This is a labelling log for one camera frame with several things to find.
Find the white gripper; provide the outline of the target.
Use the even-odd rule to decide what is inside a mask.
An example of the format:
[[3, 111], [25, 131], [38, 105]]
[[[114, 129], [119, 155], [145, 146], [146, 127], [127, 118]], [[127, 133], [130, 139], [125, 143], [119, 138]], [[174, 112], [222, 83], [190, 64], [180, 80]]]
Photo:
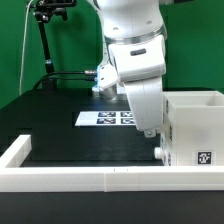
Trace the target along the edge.
[[163, 122], [162, 77], [124, 84], [136, 128], [146, 138], [156, 136]]

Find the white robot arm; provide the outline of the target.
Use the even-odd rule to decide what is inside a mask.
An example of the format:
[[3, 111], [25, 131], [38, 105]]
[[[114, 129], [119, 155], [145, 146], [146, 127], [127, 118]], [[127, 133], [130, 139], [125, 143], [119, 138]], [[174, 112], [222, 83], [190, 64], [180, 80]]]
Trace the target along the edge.
[[107, 99], [124, 94], [136, 128], [147, 138], [163, 124], [167, 31], [160, 7], [185, 1], [87, 0], [102, 29], [103, 59], [96, 90]]

